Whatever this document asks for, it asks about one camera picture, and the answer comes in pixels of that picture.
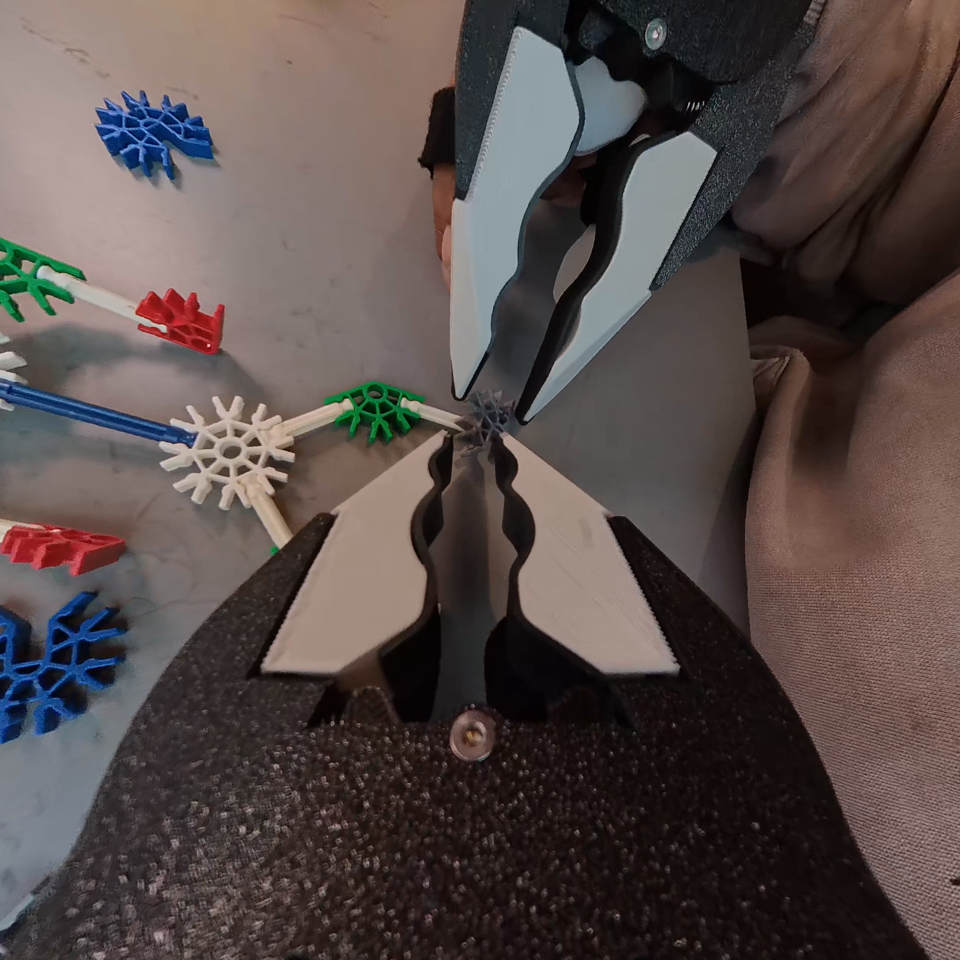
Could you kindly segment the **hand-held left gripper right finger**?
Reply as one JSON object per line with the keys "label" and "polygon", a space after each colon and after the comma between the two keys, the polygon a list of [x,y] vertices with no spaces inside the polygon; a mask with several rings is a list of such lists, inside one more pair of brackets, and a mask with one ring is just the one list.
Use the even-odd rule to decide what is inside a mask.
{"label": "hand-held left gripper right finger", "polygon": [[516,556],[486,642],[486,700],[506,718],[631,718],[619,680],[680,666],[614,516],[516,438],[490,450]]}

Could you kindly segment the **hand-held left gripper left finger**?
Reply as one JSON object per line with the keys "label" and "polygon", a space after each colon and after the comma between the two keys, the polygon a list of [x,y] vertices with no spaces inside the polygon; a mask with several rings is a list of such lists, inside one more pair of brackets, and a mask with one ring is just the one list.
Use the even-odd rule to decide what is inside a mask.
{"label": "hand-held left gripper left finger", "polygon": [[362,690],[426,722],[441,660],[429,548],[444,524],[453,441],[435,433],[326,517],[318,551],[261,658],[261,675],[327,683],[315,718],[346,717]]}

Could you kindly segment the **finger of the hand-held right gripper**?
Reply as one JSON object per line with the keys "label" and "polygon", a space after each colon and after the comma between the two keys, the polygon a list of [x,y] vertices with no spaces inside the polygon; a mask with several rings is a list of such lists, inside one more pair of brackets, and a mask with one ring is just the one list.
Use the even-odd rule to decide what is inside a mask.
{"label": "finger of the hand-held right gripper", "polygon": [[568,165],[582,127],[561,48],[516,27],[470,185],[452,205],[449,346],[459,401],[486,362],[498,298],[522,265],[529,212]]}
{"label": "finger of the hand-held right gripper", "polygon": [[522,425],[649,300],[715,158],[716,150],[688,131],[641,139],[615,163],[598,203],[589,257],[556,303],[517,402]]}

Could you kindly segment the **construction toy figure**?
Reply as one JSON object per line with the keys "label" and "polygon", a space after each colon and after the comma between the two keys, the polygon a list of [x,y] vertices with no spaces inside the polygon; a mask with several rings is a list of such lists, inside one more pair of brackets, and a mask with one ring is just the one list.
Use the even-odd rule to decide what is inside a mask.
{"label": "construction toy figure", "polygon": [[[50,316],[55,314],[52,299],[66,304],[81,301],[129,320],[138,329],[136,309],[149,293],[134,303],[92,285],[80,269],[29,247],[3,238],[1,250],[2,309],[18,323],[24,318],[16,297],[25,294]],[[228,404],[213,398],[210,418],[189,406],[186,419],[163,423],[33,388],[18,374],[25,365],[15,351],[2,351],[2,410],[23,408],[158,445],[166,455],[161,468],[184,473],[174,483],[177,491],[189,494],[196,504],[217,492],[223,511],[235,503],[254,510],[274,550],[292,538],[274,496],[276,486],[287,480],[280,464],[292,464],[296,459],[296,439],[338,426],[351,437],[364,428],[370,443],[378,439],[390,442],[421,422],[454,434],[462,432],[459,420],[463,414],[431,406],[419,395],[380,381],[335,393],[317,409],[289,418],[270,415],[263,404],[247,414],[243,398],[235,396]]]}

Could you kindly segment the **grey snowflake toy connector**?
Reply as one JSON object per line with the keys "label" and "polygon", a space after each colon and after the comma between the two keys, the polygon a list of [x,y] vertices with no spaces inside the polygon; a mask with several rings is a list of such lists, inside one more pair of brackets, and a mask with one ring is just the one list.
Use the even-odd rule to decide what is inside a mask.
{"label": "grey snowflake toy connector", "polygon": [[501,390],[477,390],[466,401],[468,410],[459,419],[461,460],[486,455],[494,460],[495,438],[509,429],[516,410],[516,401],[505,398]]}

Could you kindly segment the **red toy connector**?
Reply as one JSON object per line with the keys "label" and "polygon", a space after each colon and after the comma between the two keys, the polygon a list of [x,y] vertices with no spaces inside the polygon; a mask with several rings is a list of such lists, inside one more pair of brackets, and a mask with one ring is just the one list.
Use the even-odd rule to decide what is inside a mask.
{"label": "red toy connector", "polygon": [[216,355],[221,351],[225,306],[219,304],[212,314],[204,313],[198,295],[186,297],[175,289],[160,296],[150,291],[136,306],[140,318],[138,330],[198,354]]}
{"label": "red toy connector", "polygon": [[65,567],[77,577],[116,563],[126,548],[125,540],[106,534],[2,521],[2,555],[33,570]]}

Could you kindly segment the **blue snowflake toy connector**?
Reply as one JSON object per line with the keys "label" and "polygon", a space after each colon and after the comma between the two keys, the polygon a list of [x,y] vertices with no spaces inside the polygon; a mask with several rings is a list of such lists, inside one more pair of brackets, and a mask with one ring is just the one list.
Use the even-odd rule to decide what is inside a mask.
{"label": "blue snowflake toy connector", "polygon": [[177,177],[172,151],[194,160],[214,160],[213,139],[200,115],[191,115],[184,102],[164,95],[152,105],[145,91],[133,97],[126,91],[122,103],[109,99],[96,109],[96,132],[108,153],[144,178],[159,165],[170,182]]}
{"label": "blue snowflake toy connector", "polygon": [[118,610],[90,605],[96,591],[83,591],[48,620],[40,647],[30,623],[1,609],[1,741],[20,738],[31,723],[37,736],[54,732],[81,716],[89,693],[115,681],[126,651],[117,640],[126,628],[114,625]]}

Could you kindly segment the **person's right forearm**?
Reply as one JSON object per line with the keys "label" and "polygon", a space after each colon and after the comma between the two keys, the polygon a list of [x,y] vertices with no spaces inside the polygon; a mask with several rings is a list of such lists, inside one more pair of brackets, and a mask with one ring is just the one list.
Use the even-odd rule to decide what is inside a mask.
{"label": "person's right forearm", "polygon": [[959,3],[825,2],[733,208],[808,285],[958,293]]}

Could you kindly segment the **grey desk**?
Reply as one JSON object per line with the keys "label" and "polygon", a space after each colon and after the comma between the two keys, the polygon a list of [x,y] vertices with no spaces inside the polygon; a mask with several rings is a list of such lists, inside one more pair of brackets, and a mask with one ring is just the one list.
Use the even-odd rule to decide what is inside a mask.
{"label": "grey desk", "polygon": [[[417,164],[461,2],[1,3],[2,236],[138,300],[225,306],[204,356],[79,302],[2,315],[30,385],[167,423],[242,397],[292,417],[380,379],[448,410],[448,292]],[[111,156],[96,110],[185,103],[214,159],[170,181]],[[629,517],[744,632],[754,400],[738,253],[713,240],[519,438]],[[2,604],[46,619],[98,591],[126,662],[86,714],[1,752],[2,915],[65,859],[134,714],[182,644],[270,555],[252,510],[174,491],[162,452],[30,410],[2,414],[2,517],[126,541],[72,578],[2,558]]]}

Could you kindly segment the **person's right hand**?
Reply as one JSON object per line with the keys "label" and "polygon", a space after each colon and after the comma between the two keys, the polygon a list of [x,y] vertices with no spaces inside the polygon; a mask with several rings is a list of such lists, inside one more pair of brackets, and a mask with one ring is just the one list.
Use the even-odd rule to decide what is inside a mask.
{"label": "person's right hand", "polygon": [[[592,168],[597,158],[596,152],[574,156],[568,167],[544,191],[546,200],[562,207],[578,206],[585,190],[584,171]],[[431,181],[436,252],[443,282],[450,289],[451,220],[456,181],[454,165],[435,164]]]}

